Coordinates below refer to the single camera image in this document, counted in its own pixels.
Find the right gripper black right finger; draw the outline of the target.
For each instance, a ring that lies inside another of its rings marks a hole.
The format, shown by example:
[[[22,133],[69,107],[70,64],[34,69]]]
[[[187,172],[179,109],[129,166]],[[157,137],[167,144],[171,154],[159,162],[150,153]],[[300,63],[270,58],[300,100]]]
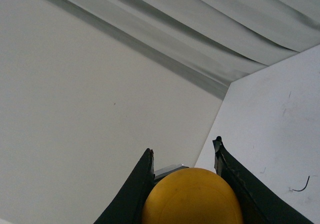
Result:
[[[295,210],[224,147],[222,137],[212,141],[215,152],[214,169],[234,191],[246,224],[311,224],[312,222]]]

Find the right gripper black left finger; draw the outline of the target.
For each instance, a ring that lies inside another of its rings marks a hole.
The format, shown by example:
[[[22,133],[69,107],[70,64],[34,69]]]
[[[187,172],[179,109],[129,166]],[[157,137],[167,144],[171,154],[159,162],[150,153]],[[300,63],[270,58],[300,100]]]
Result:
[[[155,186],[154,152],[147,148],[96,224],[140,224],[142,210]]]

